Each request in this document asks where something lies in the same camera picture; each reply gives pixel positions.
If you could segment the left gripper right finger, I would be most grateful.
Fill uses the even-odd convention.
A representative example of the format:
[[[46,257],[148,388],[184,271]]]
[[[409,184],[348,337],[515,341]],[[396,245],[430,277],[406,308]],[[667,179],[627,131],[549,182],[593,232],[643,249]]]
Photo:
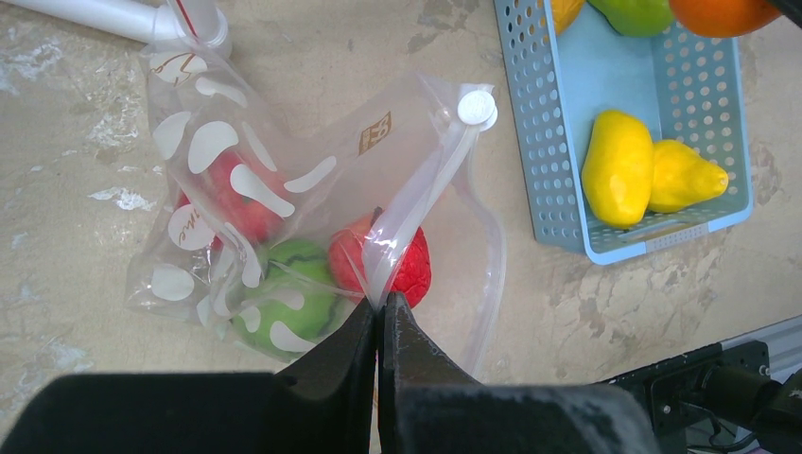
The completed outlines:
[[[401,293],[380,312],[385,453],[657,453],[644,410],[606,385],[484,385],[418,325]]]

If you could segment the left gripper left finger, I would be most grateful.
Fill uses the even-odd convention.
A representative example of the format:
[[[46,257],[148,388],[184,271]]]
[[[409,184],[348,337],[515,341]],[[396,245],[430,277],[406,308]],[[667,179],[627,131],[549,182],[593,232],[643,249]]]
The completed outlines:
[[[25,407],[5,453],[364,453],[375,311],[360,303],[278,373],[65,375]]]

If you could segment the green striped melon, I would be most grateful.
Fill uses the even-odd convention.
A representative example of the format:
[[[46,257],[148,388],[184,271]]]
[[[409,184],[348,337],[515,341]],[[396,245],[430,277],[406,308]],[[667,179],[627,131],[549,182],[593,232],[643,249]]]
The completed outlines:
[[[327,252],[311,240],[263,246],[256,256],[263,280],[243,290],[232,328],[253,350],[292,362],[339,327],[347,301],[335,291]]]

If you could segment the wrinkled red strawberry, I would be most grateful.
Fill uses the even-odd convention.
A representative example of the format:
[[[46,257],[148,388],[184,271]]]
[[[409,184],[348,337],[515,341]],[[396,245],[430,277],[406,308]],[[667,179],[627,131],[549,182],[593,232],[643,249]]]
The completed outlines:
[[[352,222],[331,236],[328,265],[340,289],[352,292],[346,299],[357,305],[364,290],[357,276],[366,276],[362,259],[363,245],[371,228],[383,213],[377,206],[370,214]],[[430,290],[432,272],[430,254],[424,231],[419,227],[405,250],[392,281],[391,292],[401,292],[410,308],[415,308]]]

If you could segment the clear dotted zip bag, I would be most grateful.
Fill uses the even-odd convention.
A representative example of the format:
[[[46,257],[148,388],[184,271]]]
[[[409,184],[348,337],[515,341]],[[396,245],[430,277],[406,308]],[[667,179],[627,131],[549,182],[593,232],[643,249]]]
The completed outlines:
[[[383,213],[363,245],[359,302],[385,305],[405,250],[421,227],[432,281],[412,308],[416,322],[467,373],[476,375],[494,329],[506,271],[506,237],[479,199],[472,170],[479,138],[497,119],[494,88],[411,72],[309,137],[285,133],[267,103],[216,52],[179,41],[143,49],[150,136],[167,179],[166,201],[142,252],[130,262],[128,307],[240,341],[231,320],[243,290],[263,273],[256,252],[308,239],[328,257],[331,236]],[[284,218],[268,241],[249,241],[228,220],[217,190],[201,180],[227,148],[242,148],[280,173],[289,202],[237,166],[232,187]]]

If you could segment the smooth red apple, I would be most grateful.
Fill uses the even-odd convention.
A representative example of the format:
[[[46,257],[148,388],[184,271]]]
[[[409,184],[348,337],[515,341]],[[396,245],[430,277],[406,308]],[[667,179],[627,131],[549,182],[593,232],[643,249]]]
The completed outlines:
[[[202,175],[201,180],[210,183],[217,190],[215,198],[222,205],[224,216],[236,229],[249,241],[262,243],[280,230],[284,218],[271,206],[265,206],[247,194],[237,192],[231,184],[232,171],[239,165],[255,164],[253,173],[273,194],[286,202],[291,197],[284,188],[285,180],[280,173],[267,169],[257,160],[243,161],[237,155],[241,150],[239,146],[225,149]]]

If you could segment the orange yellow round fruit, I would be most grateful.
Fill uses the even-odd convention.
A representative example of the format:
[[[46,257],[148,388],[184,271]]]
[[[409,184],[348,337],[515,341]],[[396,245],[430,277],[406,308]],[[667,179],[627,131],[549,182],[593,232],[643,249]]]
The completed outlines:
[[[551,0],[550,5],[555,33],[560,35],[578,18],[585,0]]]

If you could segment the yellow mango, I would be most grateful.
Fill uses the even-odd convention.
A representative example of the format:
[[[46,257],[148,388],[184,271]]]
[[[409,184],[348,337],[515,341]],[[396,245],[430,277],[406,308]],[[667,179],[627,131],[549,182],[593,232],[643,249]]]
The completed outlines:
[[[646,125],[619,110],[598,114],[581,172],[594,216],[611,227],[632,228],[645,215],[653,177],[654,142]]]

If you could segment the yellow lemon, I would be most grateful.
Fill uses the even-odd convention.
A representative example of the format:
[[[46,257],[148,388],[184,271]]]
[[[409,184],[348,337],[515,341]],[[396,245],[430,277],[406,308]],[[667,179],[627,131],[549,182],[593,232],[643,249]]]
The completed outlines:
[[[654,178],[647,208],[675,213],[721,196],[729,185],[727,172],[682,142],[666,139],[654,144]]]

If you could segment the light blue plastic basket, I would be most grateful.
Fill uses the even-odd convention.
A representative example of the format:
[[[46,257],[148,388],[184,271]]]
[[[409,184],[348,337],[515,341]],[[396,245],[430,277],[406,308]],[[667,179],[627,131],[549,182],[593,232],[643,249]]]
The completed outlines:
[[[534,238],[607,265],[745,221],[754,206],[739,43],[644,37],[588,2],[497,1]]]

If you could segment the green pear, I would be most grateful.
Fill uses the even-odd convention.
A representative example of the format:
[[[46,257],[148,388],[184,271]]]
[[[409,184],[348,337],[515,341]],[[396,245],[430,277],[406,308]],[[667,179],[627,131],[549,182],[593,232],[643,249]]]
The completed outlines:
[[[622,36],[649,38],[670,27],[675,18],[667,0],[589,0]]]

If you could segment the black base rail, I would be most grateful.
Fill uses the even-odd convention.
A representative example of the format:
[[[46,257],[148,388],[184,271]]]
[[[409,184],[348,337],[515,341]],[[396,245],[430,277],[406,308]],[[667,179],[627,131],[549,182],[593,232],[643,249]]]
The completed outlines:
[[[665,453],[801,450],[801,374],[770,376],[767,343],[714,343],[607,379],[645,410]]]

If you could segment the aluminium frame rail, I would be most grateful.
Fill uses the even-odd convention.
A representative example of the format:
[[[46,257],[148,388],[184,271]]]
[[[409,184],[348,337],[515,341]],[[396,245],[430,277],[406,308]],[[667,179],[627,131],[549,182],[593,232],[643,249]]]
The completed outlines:
[[[773,323],[760,329],[722,341],[724,349],[748,341],[762,341],[768,346],[770,377],[785,382],[801,369],[801,316]]]

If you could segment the white pvc pipe frame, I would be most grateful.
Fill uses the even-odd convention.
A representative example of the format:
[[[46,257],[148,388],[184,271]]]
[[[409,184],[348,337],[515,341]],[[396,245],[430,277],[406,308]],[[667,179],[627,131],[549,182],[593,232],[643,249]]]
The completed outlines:
[[[141,43],[187,39],[228,58],[232,42],[228,21],[214,1],[168,0],[159,7],[127,0],[10,0],[43,13]]]

